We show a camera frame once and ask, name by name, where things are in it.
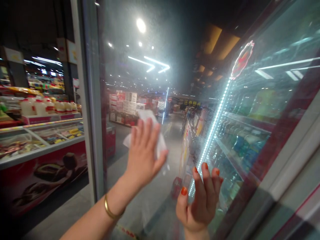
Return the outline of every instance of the white bottle with red cap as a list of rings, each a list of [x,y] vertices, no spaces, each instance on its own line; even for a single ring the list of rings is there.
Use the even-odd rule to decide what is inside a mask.
[[[49,114],[55,114],[55,110],[54,110],[54,104],[51,102],[51,100],[49,98],[46,99],[46,105],[47,105],[47,112]]]
[[[72,105],[68,101],[64,101],[64,108],[66,109],[66,114],[72,113]]]
[[[48,116],[47,105],[43,102],[43,100],[36,99],[34,103],[34,107],[36,108],[36,113],[38,116]]]
[[[77,108],[77,105],[74,103],[74,101],[70,101],[70,104],[72,106],[72,113],[77,113],[78,108]]]
[[[20,106],[21,106],[21,115],[22,116],[36,115],[36,112],[33,110],[33,108],[34,108],[33,103],[28,98],[23,99],[20,102]]]
[[[54,108],[55,108],[55,111],[56,111],[57,114],[60,114],[60,115],[66,114],[66,109],[64,107],[63,102],[56,101],[56,103],[54,105]]]

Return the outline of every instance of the fingernail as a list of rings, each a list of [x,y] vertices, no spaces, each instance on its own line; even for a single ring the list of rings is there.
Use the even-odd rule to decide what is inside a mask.
[[[188,192],[188,190],[187,190],[186,187],[183,187],[183,188],[181,189],[181,194],[182,194],[183,196],[187,195],[187,192]]]

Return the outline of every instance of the display refrigerator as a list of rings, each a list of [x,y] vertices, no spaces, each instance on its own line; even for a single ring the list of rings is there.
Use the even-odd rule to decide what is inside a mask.
[[[107,153],[115,153],[115,128]],[[19,217],[87,173],[82,118],[0,129],[0,191]]]
[[[319,146],[319,8],[312,0],[277,8],[235,54],[212,116],[186,125],[180,177],[190,201],[193,166],[202,175],[207,162],[224,178],[213,239],[249,237]]]

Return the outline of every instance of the floor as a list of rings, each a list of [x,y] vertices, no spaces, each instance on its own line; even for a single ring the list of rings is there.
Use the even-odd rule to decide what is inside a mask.
[[[128,158],[128,149],[122,144],[122,141],[130,133],[130,128],[114,125],[116,127],[116,154],[108,162],[107,189],[110,189],[124,173]],[[180,226],[175,216],[175,202],[170,196],[170,191],[179,172],[181,127],[182,114],[173,113],[164,119],[162,133],[169,149],[165,174],[158,174],[133,199],[118,222],[119,226],[130,230],[142,239],[177,239],[180,233]],[[23,239],[59,239],[89,208],[90,192],[89,185],[86,185],[32,228]],[[111,239],[131,238],[116,228]]]

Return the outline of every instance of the led light strip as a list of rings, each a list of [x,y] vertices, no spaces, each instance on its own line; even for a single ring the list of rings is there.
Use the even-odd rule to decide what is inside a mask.
[[[164,63],[162,63],[162,62],[159,62],[159,61],[157,61],[157,60],[154,60],[154,59],[149,58],[149,57],[146,57],[146,56],[144,56],[144,58],[150,60],[151,62],[155,62],[155,63],[158,63],[158,64],[166,67],[166,68],[160,70],[158,73],[162,73],[162,72],[164,72],[164,71],[167,71],[167,70],[170,68],[170,66],[169,66],[168,64],[164,64]]]
[[[167,90],[166,102],[164,103],[164,111],[163,111],[163,114],[162,114],[162,124],[163,124],[164,114],[165,114],[165,112],[166,112],[168,92],[169,92],[169,88],[168,88],[168,90]]]
[[[204,149],[203,149],[203,152],[202,152],[202,155],[201,155],[199,164],[198,164],[198,166],[197,166],[197,169],[200,169],[200,166],[201,166],[201,164],[202,164],[202,162],[203,162],[203,159],[204,159],[204,155],[206,154],[206,152],[207,152],[207,150],[208,150],[209,142],[212,141],[213,130],[215,130],[218,117],[220,116],[221,109],[222,109],[222,105],[223,105],[223,103],[224,103],[224,99],[225,99],[227,90],[228,90],[228,88],[229,88],[230,82],[231,82],[231,78],[229,78],[229,81],[228,81],[228,83],[227,83],[226,89],[225,89],[225,91],[224,91],[224,93],[223,93],[223,96],[222,96],[220,105],[219,105],[219,107],[218,107],[217,114],[216,114],[216,116],[215,116],[215,118],[214,118],[214,121],[213,121],[213,123],[212,123],[212,127],[211,127],[211,130],[210,130],[209,136],[208,136],[208,140],[207,140],[207,142],[206,142],[206,145],[204,146]],[[192,181],[192,184],[191,184],[191,187],[190,187],[190,190],[189,190],[189,195],[191,194],[191,191],[192,191],[193,186],[194,186],[194,180]]]
[[[139,59],[136,59],[136,58],[133,58],[133,57],[129,57],[129,56],[128,56],[128,58],[130,58],[130,59],[132,59],[132,60],[135,60],[135,61],[137,61],[137,62],[141,62],[141,63],[143,63],[143,64],[146,64],[146,65],[150,66],[151,68],[149,68],[149,69],[147,70],[147,72],[150,72],[150,71],[152,71],[152,70],[155,68],[155,66],[154,66],[154,65],[152,65],[152,64],[150,64],[150,63],[146,63],[146,62],[144,62],[144,61],[141,61],[141,60],[139,60]]]

